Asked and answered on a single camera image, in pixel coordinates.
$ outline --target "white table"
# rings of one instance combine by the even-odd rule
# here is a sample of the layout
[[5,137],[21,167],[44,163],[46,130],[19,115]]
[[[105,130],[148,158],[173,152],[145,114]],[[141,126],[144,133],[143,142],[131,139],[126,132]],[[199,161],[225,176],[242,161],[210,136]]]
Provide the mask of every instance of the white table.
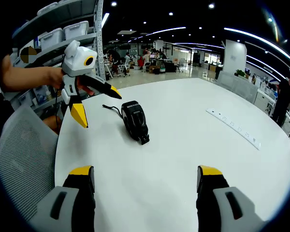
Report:
[[[99,95],[83,101],[89,128],[67,111],[58,140],[55,182],[85,165],[95,170],[97,232],[194,232],[198,228],[197,167],[221,170],[270,219],[290,189],[290,140],[253,104],[199,78],[155,82],[121,89],[122,100]],[[132,140],[117,113],[136,100],[150,142]],[[206,112],[221,110],[261,142],[257,150]]]

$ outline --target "office chair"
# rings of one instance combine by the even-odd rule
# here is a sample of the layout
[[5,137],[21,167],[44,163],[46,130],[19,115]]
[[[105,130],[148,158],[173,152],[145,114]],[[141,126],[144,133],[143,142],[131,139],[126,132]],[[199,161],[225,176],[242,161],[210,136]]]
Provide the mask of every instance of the office chair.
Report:
[[37,203],[55,187],[58,136],[34,111],[19,107],[0,137],[0,180],[15,208],[29,221]]
[[184,72],[184,69],[186,68],[186,66],[187,66],[186,60],[183,59],[183,58],[180,59],[178,65],[177,65],[177,67],[178,67],[178,71],[179,71],[179,72],[180,72],[180,71]]
[[128,70],[130,68],[129,62],[130,62],[130,59],[126,59],[124,64],[118,65],[118,68],[120,70],[120,75],[124,73],[125,69]]

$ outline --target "black cable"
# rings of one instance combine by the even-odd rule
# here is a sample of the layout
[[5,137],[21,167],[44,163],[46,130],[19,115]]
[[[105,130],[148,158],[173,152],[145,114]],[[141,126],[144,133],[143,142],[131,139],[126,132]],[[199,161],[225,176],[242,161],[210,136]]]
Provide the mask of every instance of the black cable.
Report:
[[119,109],[118,109],[117,107],[115,107],[115,106],[107,106],[107,105],[102,105],[102,106],[103,106],[104,108],[106,108],[106,109],[110,109],[110,110],[112,110],[112,108],[117,109],[119,116],[122,118],[122,115],[121,115],[121,113],[120,113],[120,111],[119,111]]

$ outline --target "human arm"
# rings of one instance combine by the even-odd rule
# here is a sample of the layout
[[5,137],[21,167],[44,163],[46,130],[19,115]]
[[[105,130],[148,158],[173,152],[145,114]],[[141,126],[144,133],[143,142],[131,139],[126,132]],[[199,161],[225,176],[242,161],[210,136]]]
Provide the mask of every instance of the human arm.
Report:
[[[60,88],[64,73],[61,68],[53,67],[37,67],[37,68],[19,68],[13,67],[10,56],[6,55],[1,65],[0,87],[3,91],[22,91],[26,89],[36,88],[43,85]],[[78,82],[78,88],[83,89],[89,95],[94,92],[88,87]]]

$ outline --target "white pillar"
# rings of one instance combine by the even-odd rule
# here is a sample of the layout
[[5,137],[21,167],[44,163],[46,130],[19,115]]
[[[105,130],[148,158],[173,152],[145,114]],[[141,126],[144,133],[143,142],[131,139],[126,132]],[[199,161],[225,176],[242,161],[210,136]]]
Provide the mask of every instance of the white pillar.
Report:
[[161,49],[161,51],[163,51],[163,40],[155,40],[154,41],[154,48],[158,51],[160,49]]
[[234,74],[239,69],[245,72],[246,55],[247,49],[244,44],[226,40],[223,71]]

